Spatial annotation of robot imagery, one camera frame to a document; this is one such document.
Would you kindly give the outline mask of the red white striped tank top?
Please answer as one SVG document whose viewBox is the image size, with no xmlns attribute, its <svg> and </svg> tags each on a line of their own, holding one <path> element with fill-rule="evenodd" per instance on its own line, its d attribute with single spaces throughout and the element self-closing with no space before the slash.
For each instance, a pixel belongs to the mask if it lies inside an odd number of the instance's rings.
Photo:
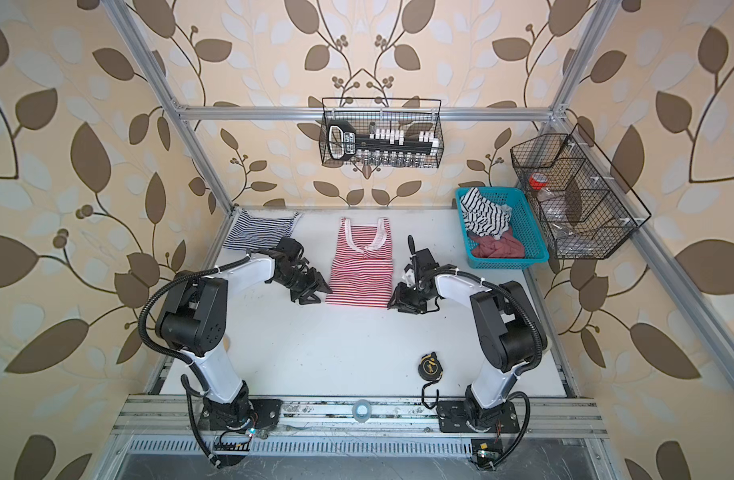
<svg viewBox="0 0 734 480">
<path fill-rule="evenodd" d="M 331 265 L 331 305 L 386 309 L 393 293 L 393 245 L 390 222 L 355 224 L 342 218 Z"/>
</svg>

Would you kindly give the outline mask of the blue white striped tank top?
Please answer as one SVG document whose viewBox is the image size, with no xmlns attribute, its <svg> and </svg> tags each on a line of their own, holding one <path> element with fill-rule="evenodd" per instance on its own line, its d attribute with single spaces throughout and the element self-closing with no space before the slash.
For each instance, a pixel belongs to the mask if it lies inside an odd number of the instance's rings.
<svg viewBox="0 0 734 480">
<path fill-rule="evenodd" d="M 223 247 L 236 251 L 258 251 L 276 247 L 284 237 L 290 237 L 302 214 L 289 217 L 257 217 L 241 210 L 234 221 Z"/>
</svg>

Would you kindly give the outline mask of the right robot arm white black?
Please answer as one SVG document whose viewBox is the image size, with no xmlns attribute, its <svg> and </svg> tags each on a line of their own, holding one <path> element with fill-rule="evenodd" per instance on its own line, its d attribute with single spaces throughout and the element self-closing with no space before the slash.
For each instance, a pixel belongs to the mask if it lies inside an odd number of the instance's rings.
<svg viewBox="0 0 734 480">
<path fill-rule="evenodd" d="M 424 406 L 434 410 L 446 432 L 489 433 L 516 422 L 513 400 L 526 396 L 513 389 L 526 372 L 536 369 L 548 340 L 522 285 L 494 284 L 448 264 L 441 265 L 427 249 L 418 250 L 408 238 L 410 261 L 388 307 L 401 313 L 425 315 L 452 300 L 467 307 L 485 361 L 461 401 Z"/>
</svg>

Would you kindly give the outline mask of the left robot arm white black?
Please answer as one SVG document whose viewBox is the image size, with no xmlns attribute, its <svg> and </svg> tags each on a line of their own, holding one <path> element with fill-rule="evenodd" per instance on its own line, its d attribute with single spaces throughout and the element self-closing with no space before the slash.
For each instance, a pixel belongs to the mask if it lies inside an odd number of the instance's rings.
<svg viewBox="0 0 734 480">
<path fill-rule="evenodd" d="M 249 387 L 228 357 L 223 339 L 228 323 L 229 294 L 260 283 L 285 287 L 299 305 L 321 302 L 333 290 L 309 265 L 303 246 L 290 237 L 272 249 L 193 273 L 181 273 L 151 295 L 138 318 L 138 333 L 150 349 L 189 368 L 181 384 L 189 402 L 198 398 L 213 430 L 247 431 L 275 427 L 279 399 L 250 399 Z"/>
</svg>

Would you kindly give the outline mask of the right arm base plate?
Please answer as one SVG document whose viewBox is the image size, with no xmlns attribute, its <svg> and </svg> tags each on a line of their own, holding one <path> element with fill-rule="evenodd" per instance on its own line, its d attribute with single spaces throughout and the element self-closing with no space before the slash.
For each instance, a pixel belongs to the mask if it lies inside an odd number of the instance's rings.
<svg viewBox="0 0 734 480">
<path fill-rule="evenodd" d="M 480 409 L 468 401 L 440 401 L 436 406 L 442 433 L 515 434 L 520 430 L 515 406 L 505 402 Z"/>
</svg>

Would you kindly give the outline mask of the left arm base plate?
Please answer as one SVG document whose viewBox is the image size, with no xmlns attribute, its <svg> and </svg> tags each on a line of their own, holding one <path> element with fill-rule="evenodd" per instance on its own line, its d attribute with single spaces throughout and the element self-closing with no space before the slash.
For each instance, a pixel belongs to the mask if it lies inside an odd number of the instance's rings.
<svg viewBox="0 0 734 480">
<path fill-rule="evenodd" d="M 272 430 L 280 420 L 282 404 L 280 399 L 239 399 L 231 404 L 207 399 L 198 426 L 210 431 Z"/>
</svg>

